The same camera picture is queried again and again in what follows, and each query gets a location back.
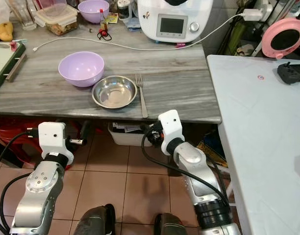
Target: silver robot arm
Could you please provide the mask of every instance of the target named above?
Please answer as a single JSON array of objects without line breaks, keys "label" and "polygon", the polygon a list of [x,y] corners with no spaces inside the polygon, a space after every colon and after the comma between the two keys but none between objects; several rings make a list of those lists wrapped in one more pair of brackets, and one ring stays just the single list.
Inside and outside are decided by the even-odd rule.
[{"label": "silver robot arm", "polygon": [[10,234],[47,235],[57,197],[63,188],[66,165],[73,154],[65,146],[65,124],[43,122],[38,126],[42,157],[25,183],[25,194],[17,206]]},{"label": "silver robot arm", "polygon": [[[167,111],[159,115],[158,119],[164,134],[162,152],[172,155],[180,169],[205,180],[221,191],[215,175],[206,163],[205,154],[184,141],[177,111]],[[205,184],[188,176],[184,177],[201,227],[200,235],[240,235],[237,225],[231,221],[230,207],[227,202]]]}]

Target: gray marble table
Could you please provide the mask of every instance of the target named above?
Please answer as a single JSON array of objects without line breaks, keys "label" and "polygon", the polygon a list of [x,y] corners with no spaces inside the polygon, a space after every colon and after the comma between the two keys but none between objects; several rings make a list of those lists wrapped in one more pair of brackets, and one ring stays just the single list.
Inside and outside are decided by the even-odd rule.
[{"label": "gray marble table", "polygon": [[[58,38],[45,28],[21,31],[15,27],[15,38],[28,39],[28,60],[13,83],[0,88],[0,115],[54,116],[142,120],[139,95],[120,110],[97,106],[91,88],[77,88],[58,73],[62,58],[77,51],[92,51],[105,61],[103,76],[124,75],[131,79],[140,73],[144,79],[144,96],[148,120],[160,113],[177,109],[184,122],[220,123],[221,115],[207,62],[201,45],[174,51],[134,51],[82,40],[53,42],[38,51],[32,49]],[[97,39],[98,25],[82,24],[64,37]],[[109,26],[113,43],[138,48],[164,48],[173,45],[155,43],[142,32],[128,32],[122,22]]]}]

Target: lavender plastic bowl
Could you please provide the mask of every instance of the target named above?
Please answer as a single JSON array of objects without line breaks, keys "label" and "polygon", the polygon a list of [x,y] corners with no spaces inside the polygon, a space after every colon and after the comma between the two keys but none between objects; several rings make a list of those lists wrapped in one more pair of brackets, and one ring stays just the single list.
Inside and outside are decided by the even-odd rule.
[{"label": "lavender plastic bowl", "polygon": [[58,72],[77,87],[90,87],[97,83],[104,70],[104,60],[98,54],[80,51],[66,56],[58,65]]},{"label": "lavender plastic bowl", "polygon": [[81,15],[91,23],[100,23],[100,9],[103,9],[103,15],[106,18],[109,14],[109,3],[103,0],[86,0],[78,5]]}]

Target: display screen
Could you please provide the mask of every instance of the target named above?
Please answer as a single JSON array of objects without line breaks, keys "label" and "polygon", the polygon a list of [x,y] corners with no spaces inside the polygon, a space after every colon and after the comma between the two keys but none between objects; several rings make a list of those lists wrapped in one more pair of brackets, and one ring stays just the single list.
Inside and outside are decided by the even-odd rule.
[{"label": "display screen", "polygon": [[160,32],[183,33],[184,20],[161,18]]}]

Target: metal fork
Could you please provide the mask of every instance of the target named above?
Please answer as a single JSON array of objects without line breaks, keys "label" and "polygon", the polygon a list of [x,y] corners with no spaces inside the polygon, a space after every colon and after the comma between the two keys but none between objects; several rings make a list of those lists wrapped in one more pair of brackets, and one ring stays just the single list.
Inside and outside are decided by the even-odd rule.
[{"label": "metal fork", "polygon": [[147,118],[148,112],[147,112],[147,108],[146,108],[144,94],[142,92],[143,81],[142,81],[141,74],[136,74],[136,85],[137,85],[137,87],[139,87],[139,90],[140,90],[142,117]]}]

